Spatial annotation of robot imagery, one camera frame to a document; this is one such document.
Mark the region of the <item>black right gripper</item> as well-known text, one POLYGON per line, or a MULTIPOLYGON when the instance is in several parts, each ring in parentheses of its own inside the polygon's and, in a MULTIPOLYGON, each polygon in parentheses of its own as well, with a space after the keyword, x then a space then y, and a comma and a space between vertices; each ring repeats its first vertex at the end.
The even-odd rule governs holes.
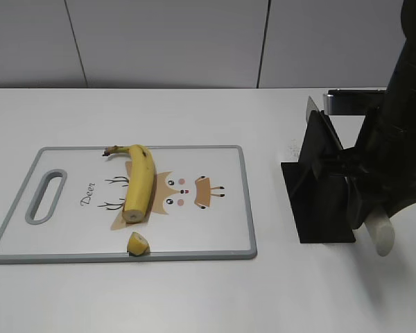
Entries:
POLYGON ((352 170, 346 177, 346 218, 352 230, 385 201, 388 217, 416 203, 416 109, 391 119, 380 108, 365 114, 356 143, 347 152, 352 170))

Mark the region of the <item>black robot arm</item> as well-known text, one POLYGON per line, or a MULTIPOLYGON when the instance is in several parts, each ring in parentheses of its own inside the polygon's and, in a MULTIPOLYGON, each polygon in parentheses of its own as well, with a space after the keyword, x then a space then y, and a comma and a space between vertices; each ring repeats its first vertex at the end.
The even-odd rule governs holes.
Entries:
POLYGON ((388 216, 416 203, 416 1, 401 7, 406 41, 381 106, 365 115, 353 148, 347 220, 358 229, 382 207, 388 216))

